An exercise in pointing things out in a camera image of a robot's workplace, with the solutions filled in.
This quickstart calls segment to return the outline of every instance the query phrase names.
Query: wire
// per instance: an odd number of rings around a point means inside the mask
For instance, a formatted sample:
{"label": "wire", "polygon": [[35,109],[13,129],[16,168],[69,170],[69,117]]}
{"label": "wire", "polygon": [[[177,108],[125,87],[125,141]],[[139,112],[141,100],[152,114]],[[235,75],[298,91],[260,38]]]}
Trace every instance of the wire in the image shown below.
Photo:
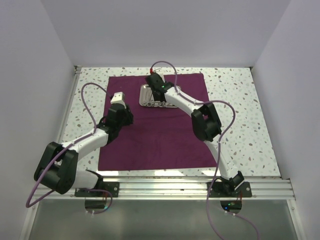
{"label": "wire", "polygon": [[[38,199],[36,199],[35,201],[33,202],[30,202],[32,197],[34,196],[37,188],[39,187],[41,181],[43,180],[43,178],[45,177],[46,173],[48,172],[48,170],[51,168],[51,166],[55,163],[55,161],[57,161],[69,148],[71,148],[74,144],[77,144],[79,143],[80,141],[92,136],[93,134],[96,133],[97,131],[97,123],[96,123],[96,120],[94,118],[94,116],[92,115],[90,109],[88,108],[87,104],[86,104],[86,101],[85,101],[85,98],[84,98],[84,89],[86,86],[88,85],[95,85],[97,87],[99,87],[100,89],[102,89],[110,98],[112,97],[111,94],[109,94],[107,92],[107,90],[105,90],[102,86],[100,86],[99,84],[96,84],[94,82],[88,82],[86,84],[84,84],[81,88],[81,100],[83,102],[83,105],[85,107],[85,109],[87,110],[87,112],[89,113],[91,119],[92,119],[92,122],[93,122],[93,125],[94,125],[94,129],[93,129],[93,132],[92,133],[88,133],[87,135],[85,136],[82,136],[80,138],[78,138],[77,140],[75,140],[74,142],[70,143],[68,146],[66,146],[62,151],[60,151],[50,162],[49,164],[45,167],[45,169],[43,170],[43,172],[41,173],[40,177],[38,178],[38,180],[36,181],[36,183],[34,184],[30,194],[29,194],[29,197],[27,198],[26,200],[26,203],[25,203],[25,206],[26,208],[30,208],[32,207],[33,205],[35,205],[36,203],[40,202],[42,199],[44,199],[45,197],[47,197],[48,195],[52,194],[54,192],[54,190],[51,190],[49,192],[47,192],[46,194],[42,195],[41,197],[39,197]],[[111,201],[109,203],[109,206],[107,208],[105,208],[103,211],[98,211],[94,214],[99,214],[99,213],[103,213],[105,212],[112,204],[112,194],[110,192],[108,192],[107,190],[103,190],[103,189],[86,189],[87,191],[89,192],[103,192],[103,193],[106,193],[110,196],[111,198]]]}
{"label": "wire", "polygon": [[[210,191],[211,191],[211,188],[213,187],[213,184],[217,178],[217,172],[218,172],[218,169],[219,169],[219,163],[220,163],[220,157],[221,157],[221,139],[222,137],[225,135],[225,133],[229,130],[229,128],[232,126],[232,124],[234,124],[235,120],[236,120],[236,111],[234,109],[234,107],[226,102],[226,101],[222,101],[222,100],[211,100],[211,101],[199,101],[199,102],[193,102],[192,100],[190,100],[189,98],[187,98],[186,96],[184,96],[183,94],[181,94],[178,89],[177,89],[177,81],[178,81],[178,73],[177,73],[177,70],[175,68],[174,65],[172,65],[170,62],[168,61],[156,61],[150,68],[150,73],[153,72],[153,67],[158,64],[158,63],[164,63],[164,64],[168,64],[172,67],[172,69],[174,70],[174,90],[176,91],[176,93],[181,96],[184,100],[187,100],[188,102],[192,103],[192,104],[195,104],[195,105],[203,105],[203,104],[210,104],[210,103],[222,103],[222,104],[225,104],[227,105],[231,110],[232,110],[232,113],[233,113],[233,117],[232,117],[232,120],[230,122],[230,124],[226,127],[226,129],[221,133],[219,139],[218,139],[218,157],[217,157],[217,161],[216,161],[216,168],[215,168],[215,172],[214,172],[214,175],[213,175],[213,178],[212,178],[212,181],[211,181],[211,184],[208,188],[208,192],[207,192],[207,195],[206,195],[206,215],[208,217],[208,221],[211,225],[211,228],[213,229],[213,231],[215,232],[215,234],[218,235],[218,237],[222,240],[226,240],[219,232],[218,230],[216,229],[214,223],[212,222],[212,219],[211,219],[211,216],[210,216],[210,211],[209,211],[209,196],[210,196]],[[260,233],[259,233],[259,230],[258,228],[254,225],[253,222],[251,222],[249,219],[245,218],[244,216],[241,216],[241,215],[238,215],[236,214],[235,215],[236,217],[240,218],[240,219],[243,219],[245,220],[246,222],[248,222],[256,231],[256,235],[257,235],[257,240],[260,240],[261,237],[260,237]]]}
{"label": "wire", "polygon": [[240,191],[238,196],[236,197],[235,203],[238,202],[239,197],[240,197],[240,202],[242,203],[242,191]]}

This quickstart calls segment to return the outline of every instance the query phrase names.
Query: metal base plate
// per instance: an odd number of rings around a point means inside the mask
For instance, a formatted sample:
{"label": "metal base plate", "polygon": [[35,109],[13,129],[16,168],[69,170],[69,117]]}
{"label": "metal base plate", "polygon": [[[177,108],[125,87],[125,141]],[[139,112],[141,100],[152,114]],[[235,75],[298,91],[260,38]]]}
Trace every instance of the metal base plate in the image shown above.
{"label": "metal base plate", "polygon": [[[212,177],[194,176],[153,176],[153,177],[105,177],[104,182],[119,182],[119,196],[121,200],[203,200],[207,196],[207,183]],[[247,177],[250,182],[252,198],[250,200],[295,200],[295,194],[290,180],[278,177]],[[34,197],[40,198],[46,194],[46,187],[39,187]],[[75,189],[70,189],[61,195],[51,193],[46,199],[72,199]],[[211,198],[213,201],[234,201],[234,197]]]}
{"label": "metal base plate", "polygon": [[[117,198],[119,195],[120,183],[117,181],[103,182],[104,189],[112,194],[113,198]],[[84,189],[76,189],[74,192],[75,197],[80,198],[99,198],[103,196],[103,192],[100,191],[87,191]]]}
{"label": "metal base plate", "polygon": [[[207,189],[209,189],[211,182],[206,183]],[[251,198],[252,192],[250,183],[248,181],[245,181],[241,184],[240,187],[237,188],[236,191],[234,191],[231,195],[227,195],[223,192],[218,192],[218,189],[221,189],[221,185],[223,183],[221,181],[216,181],[213,186],[212,190],[210,191],[209,198],[237,198],[242,193],[242,198]]]}
{"label": "metal base plate", "polygon": [[176,108],[171,103],[155,101],[151,88],[147,84],[142,85],[140,88],[139,104],[143,107]]}

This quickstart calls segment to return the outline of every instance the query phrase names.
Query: glass panel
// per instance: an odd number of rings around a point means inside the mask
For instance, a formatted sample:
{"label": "glass panel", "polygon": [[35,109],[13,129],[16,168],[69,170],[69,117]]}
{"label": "glass panel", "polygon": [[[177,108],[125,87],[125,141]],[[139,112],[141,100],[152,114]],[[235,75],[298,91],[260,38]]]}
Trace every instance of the glass panel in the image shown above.
{"label": "glass panel", "polygon": [[[219,201],[210,201],[211,216],[228,240],[256,240],[245,221],[225,215]],[[246,200],[242,216],[260,231],[261,240],[297,240],[287,201]],[[203,200],[115,200],[111,208],[92,217],[80,199],[43,200],[30,240],[218,240]]]}

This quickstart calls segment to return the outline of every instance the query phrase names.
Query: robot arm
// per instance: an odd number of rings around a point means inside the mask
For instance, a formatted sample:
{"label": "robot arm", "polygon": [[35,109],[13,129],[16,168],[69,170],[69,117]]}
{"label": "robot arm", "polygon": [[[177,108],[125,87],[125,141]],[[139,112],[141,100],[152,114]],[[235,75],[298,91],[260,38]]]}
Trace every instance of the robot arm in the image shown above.
{"label": "robot arm", "polygon": [[123,126],[133,123],[133,115],[129,106],[125,104],[124,97],[122,92],[114,94],[108,114],[100,120],[96,130],[93,129],[73,141],[62,144],[49,143],[34,173],[34,180],[37,181],[40,178],[58,153],[72,144],[57,159],[60,165],[53,164],[40,183],[60,194],[65,194],[70,189],[102,189],[101,176],[92,171],[77,170],[77,163],[95,149],[110,144]]}
{"label": "robot arm", "polygon": [[[214,158],[218,159],[218,151],[213,144],[213,139],[222,131],[221,121],[214,104],[192,104],[191,102],[199,103],[201,101],[183,93],[190,101],[186,100],[176,92],[172,82],[166,82],[164,77],[157,73],[147,76],[146,82],[152,90],[155,101],[171,103],[191,117],[193,133],[207,145]],[[218,167],[225,192],[234,192],[244,182],[243,175],[231,161],[230,156],[221,155]]]}

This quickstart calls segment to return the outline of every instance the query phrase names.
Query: black bracket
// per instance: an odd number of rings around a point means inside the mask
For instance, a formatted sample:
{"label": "black bracket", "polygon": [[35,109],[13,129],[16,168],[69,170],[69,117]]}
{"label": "black bracket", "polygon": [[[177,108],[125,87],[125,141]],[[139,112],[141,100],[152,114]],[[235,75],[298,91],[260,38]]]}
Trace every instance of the black bracket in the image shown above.
{"label": "black bracket", "polygon": [[161,76],[157,73],[152,73],[147,76],[145,81],[151,88],[153,99],[155,101],[166,102],[165,93],[168,89],[172,88],[174,84],[169,81],[164,82]]}
{"label": "black bracket", "polygon": [[128,104],[125,107],[120,103],[113,103],[108,109],[108,114],[100,119],[98,129],[108,134],[107,145],[115,140],[121,128],[134,123],[134,116]]}
{"label": "black bracket", "polygon": [[[51,160],[63,149],[64,147],[56,142],[51,142],[46,146],[33,176],[35,181],[40,178]],[[53,164],[40,183],[59,194],[65,194],[75,182],[78,156],[78,153],[74,150],[65,151],[65,153],[57,159],[57,162],[62,160],[61,165]]]}
{"label": "black bracket", "polygon": [[[102,185],[100,185],[101,190],[107,190],[112,194],[113,198],[117,198],[119,195],[120,183],[118,181],[104,181]],[[88,191],[85,189],[76,189],[74,192],[74,196],[78,198],[99,198],[103,197],[104,193],[101,191]]]}
{"label": "black bracket", "polygon": [[[224,184],[222,181],[215,181],[210,190],[209,198],[238,198],[239,195],[241,195],[242,198],[252,197],[251,187],[248,181],[243,182],[236,190],[230,193],[223,191]],[[209,190],[210,185],[211,182],[206,183],[207,190]]]}
{"label": "black bracket", "polygon": [[104,209],[106,207],[106,200],[85,200],[84,208],[88,210]]}
{"label": "black bracket", "polygon": [[191,113],[194,135],[201,141],[212,142],[221,134],[221,121],[213,103],[207,103]]}

